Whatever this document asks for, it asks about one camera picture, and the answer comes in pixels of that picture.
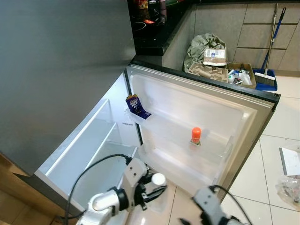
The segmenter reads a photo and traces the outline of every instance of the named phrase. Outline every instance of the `white floor tile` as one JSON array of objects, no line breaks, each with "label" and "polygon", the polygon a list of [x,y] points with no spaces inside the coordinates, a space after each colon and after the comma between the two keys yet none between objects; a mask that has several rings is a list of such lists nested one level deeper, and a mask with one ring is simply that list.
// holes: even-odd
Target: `white floor tile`
[{"label": "white floor tile", "polygon": [[262,135],[260,138],[260,143],[262,148],[262,158],[266,173],[270,204],[286,209],[300,210],[299,207],[295,208],[285,203],[277,195],[277,190],[275,188],[278,180],[284,177],[279,148],[297,144],[299,143],[299,141]]},{"label": "white floor tile", "polygon": [[300,140],[300,99],[281,97],[263,134]]},{"label": "white floor tile", "polygon": [[[249,216],[252,224],[254,225],[272,225],[270,206],[268,204],[255,202],[252,200],[236,197],[244,211]],[[233,201],[233,199],[227,195],[223,200],[222,204],[223,212],[226,213],[227,217],[235,216],[242,223],[248,223],[247,219],[241,212],[240,208]]]},{"label": "white floor tile", "polygon": [[231,186],[230,193],[239,197],[269,204],[259,141],[253,148],[249,158]]},{"label": "white floor tile", "polygon": [[282,97],[300,98],[300,78],[288,76],[276,76],[277,91],[273,93],[281,94]]},{"label": "white floor tile", "polygon": [[300,212],[271,206],[273,225],[299,225]]},{"label": "white floor tile", "polygon": [[191,200],[191,196],[177,187],[169,225],[181,225],[179,218],[184,218],[193,225],[200,224],[200,214],[201,210]]},{"label": "white floor tile", "polygon": [[[166,206],[162,212],[157,212],[154,210],[153,205],[150,206],[150,204],[148,204],[149,206],[146,211],[142,211],[140,206],[136,206],[128,216],[126,225],[168,225],[174,201],[175,189],[176,186],[171,182],[168,182]],[[160,200],[160,198],[157,198],[153,201],[153,203],[157,203],[157,201]]]}]

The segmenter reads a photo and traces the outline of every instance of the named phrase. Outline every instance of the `kitchen counter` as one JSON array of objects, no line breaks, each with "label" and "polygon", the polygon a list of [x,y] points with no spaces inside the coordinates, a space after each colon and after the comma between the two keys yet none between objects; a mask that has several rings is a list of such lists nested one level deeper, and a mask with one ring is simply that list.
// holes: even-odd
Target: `kitchen counter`
[{"label": "kitchen counter", "polygon": [[184,18],[188,16],[188,9],[192,1],[167,6],[167,22],[163,26],[146,30],[139,34],[134,33],[135,51],[137,55],[164,55],[173,41]]}]

